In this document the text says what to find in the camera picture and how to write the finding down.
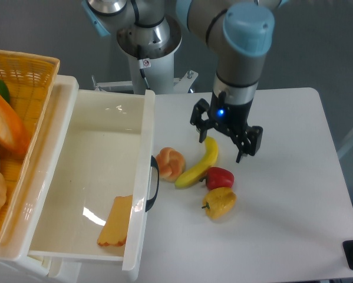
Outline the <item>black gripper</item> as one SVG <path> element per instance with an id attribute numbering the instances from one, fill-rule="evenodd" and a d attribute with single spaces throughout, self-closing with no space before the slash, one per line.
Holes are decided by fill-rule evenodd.
<path id="1" fill-rule="evenodd" d="M 196 127 L 199 133 L 199 143 L 203 143 L 207 137 L 207 131 L 215 130 L 229 136 L 238 149 L 236 163 L 242 157 L 254 156 L 260 149 L 263 128 L 261 126 L 249 126 L 248 116 L 253 99 L 245 104 L 230 104 L 226 101 L 228 95 L 221 92 L 218 96 L 213 93 L 210 105 L 201 98 L 194 106 L 190 118 L 190 124 Z"/>

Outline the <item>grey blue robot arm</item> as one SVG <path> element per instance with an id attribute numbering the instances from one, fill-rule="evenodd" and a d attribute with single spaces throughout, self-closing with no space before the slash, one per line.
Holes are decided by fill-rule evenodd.
<path id="1" fill-rule="evenodd" d="M 176 17 L 164 1 L 83 1 L 98 33 L 113 35 L 130 66 L 133 91 L 169 94 L 181 28 L 197 36 L 218 57 L 210 101 L 194 106 L 190 122 L 200 141 L 209 129 L 231 138 L 238 155 L 253 156 L 263 130 L 248 115 L 272 44 L 272 11 L 282 1 L 177 1 Z"/>

